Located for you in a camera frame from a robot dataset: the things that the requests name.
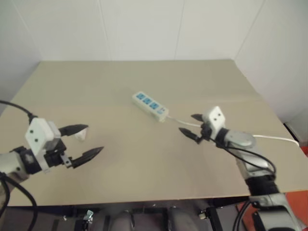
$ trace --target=beige table surface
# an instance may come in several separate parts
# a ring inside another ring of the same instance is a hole
[[[140,90],[178,119],[196,122],[191,114],[219,105],[228,128],[291,137],[233,61],[42,62],[13,102],[58,127],[88,124],[86,141],[64,138],[68,155],[105,148],[79,168],[53,167],[25,181],[38,205],[248,195],[232,156],[212,143],[185,138],[175,121],[156,122],[131,103]],[[0,152],[28,147],[24,113],[7,107],[0,128]],[[308,189],[308,161],[294,143],[262,138],[257,143],[276,164],[282,192]],[[10,205],[30,203],[14,190]]]

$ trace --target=white power strip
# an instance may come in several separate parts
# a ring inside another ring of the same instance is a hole
[[[133,102],[145,112],[151,114],[159,122],[164,122],[169,114],[169,109],[153,100],[150,96],[142,91],[132,96]]]

